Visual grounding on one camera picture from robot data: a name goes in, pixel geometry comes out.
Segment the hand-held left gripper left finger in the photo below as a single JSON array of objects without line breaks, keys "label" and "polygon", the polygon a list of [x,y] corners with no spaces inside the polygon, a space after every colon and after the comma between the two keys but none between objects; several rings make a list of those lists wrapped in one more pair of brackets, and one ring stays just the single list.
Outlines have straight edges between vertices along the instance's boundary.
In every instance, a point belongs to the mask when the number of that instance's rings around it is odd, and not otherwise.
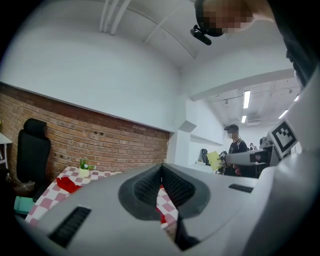
[{"label": "hand-held left gripper left finger", "polygon": [[161,164],[101,178],[24,230],[49,256],[178,256],[156,208],[163,185]]}]

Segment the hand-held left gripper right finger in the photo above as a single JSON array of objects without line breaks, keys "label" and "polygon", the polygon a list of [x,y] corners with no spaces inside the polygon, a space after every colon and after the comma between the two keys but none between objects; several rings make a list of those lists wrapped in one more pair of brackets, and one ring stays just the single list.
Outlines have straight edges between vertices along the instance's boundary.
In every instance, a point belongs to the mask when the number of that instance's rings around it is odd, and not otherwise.
[{"label": "hand-held left gripper right finger", "polygon": [[235,215],[257,181],[174,164],[162,165],[162,184],[177,209],[175,244],[186,256],[221,256]]}]

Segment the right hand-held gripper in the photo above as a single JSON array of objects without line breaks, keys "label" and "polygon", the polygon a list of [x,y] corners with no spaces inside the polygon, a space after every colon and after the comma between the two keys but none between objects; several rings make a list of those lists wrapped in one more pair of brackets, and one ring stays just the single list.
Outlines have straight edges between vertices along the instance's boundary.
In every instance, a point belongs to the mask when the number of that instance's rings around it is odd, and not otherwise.
[{"label": "right hand-held gripper", "polygon": [[255,163],[255,177],[259,178],[265,168],[277,166],[283,158],[291,155],[297,142],[292,127],[284,120],[260,139],[259,150],[255,153],[227,154],[224,161],[228,165],[249,166],[251,160]]}]

